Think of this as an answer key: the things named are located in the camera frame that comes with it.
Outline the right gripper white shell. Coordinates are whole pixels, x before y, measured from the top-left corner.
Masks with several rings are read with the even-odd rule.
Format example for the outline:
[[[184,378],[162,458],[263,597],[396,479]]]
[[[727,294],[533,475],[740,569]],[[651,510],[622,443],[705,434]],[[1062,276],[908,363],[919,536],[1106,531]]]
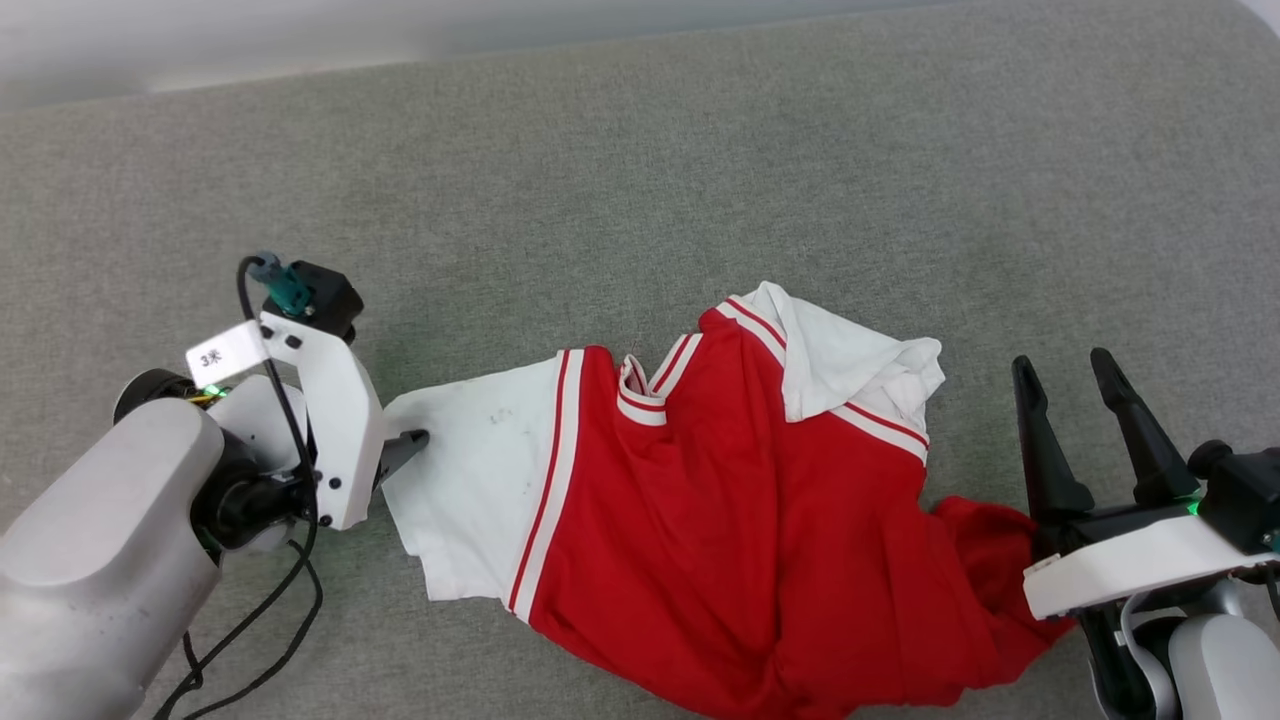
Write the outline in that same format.
[[[1030,614],[1062,618],[1134,594],[1271,564],[1265,544],[1240,548],[1199,511],[1198,479],[1114,355],[1091,350],[1103,405],[1115,415],[1135,475],[1138,505],[1094,510],[1048,419],[1030,359],[1012,360],[1012,392],[1034,562],[1023,573]]]

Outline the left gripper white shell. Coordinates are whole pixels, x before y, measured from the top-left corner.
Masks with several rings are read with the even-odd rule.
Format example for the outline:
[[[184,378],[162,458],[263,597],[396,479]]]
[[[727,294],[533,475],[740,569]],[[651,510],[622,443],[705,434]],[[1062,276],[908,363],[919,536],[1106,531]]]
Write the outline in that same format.
[[[422,452],[430,433],[388,439],[381,402],[364,365],[337,336],[262,313],[186,352],[197,389],[241,379],[207,410],[264,470],[282,474],[300,460],[285,415],[314,448],[317,510],[334,530],[365,521],[372,492]]]

